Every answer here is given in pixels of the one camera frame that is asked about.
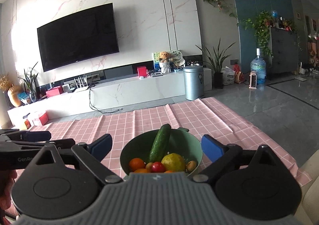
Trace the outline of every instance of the orange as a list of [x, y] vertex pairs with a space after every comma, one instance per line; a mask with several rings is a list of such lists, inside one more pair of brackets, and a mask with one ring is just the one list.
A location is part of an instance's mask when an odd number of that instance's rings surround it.
[[132, 172], [135, 172], [138, 169], [144, 169], [145, 168], [145, 163], [142, 159], [140, 158], [133, 158], [129, 162], [129, 167]]
[[148, 173], [148, 171], [145, 168], [140, 168], [138, 170], [135, 170], [134, 173]]

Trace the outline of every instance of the white marble tv cabinet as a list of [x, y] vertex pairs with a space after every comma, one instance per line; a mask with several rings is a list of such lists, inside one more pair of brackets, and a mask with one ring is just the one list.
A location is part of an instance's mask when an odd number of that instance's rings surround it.
[[[204, 68], [205, 90], [212, 89], [212, 71]], [[130, 77], [97, 84], [91, 89], [91, 103], [99, 110], [121, 107], [185, 94], [183, 72], [160, 77], [139, 79]], [[78, 93], [63, 93], [20, 106], [8, 111], [13, 125], [22, 123], [28, 113], [45, 110], [49, 119], [92, 112], [89, 107], [89, 90]]]

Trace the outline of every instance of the cucumber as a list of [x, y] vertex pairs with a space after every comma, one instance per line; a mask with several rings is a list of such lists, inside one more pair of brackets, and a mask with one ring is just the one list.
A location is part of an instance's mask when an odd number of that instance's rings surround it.
[[148, 163], [150, 162], [161, 162], [169, 142], [169, 137], [171, 135], [171, 125], [164, 124], [158, 131], [155, 140], [153, 142], [152, 149], [148, 158]]

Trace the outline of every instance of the dresser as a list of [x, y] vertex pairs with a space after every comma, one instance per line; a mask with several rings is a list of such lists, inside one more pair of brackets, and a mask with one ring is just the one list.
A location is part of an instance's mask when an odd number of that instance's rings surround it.
[[292, 72], [298, 68], [297, 34], [282, 29], [271, 28], [268, 47], [272, 50], [272, 66], [267, 74]]

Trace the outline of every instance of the water dispenser bottle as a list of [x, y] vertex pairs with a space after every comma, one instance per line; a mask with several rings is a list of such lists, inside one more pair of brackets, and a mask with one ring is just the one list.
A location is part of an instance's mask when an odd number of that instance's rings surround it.
[[264, 84], [266, 77], [266, 62], [260, 56], [260, 49], [257, 49], [257, 57], [250, 63], [250, 70], [257, 74], [257, 83]]

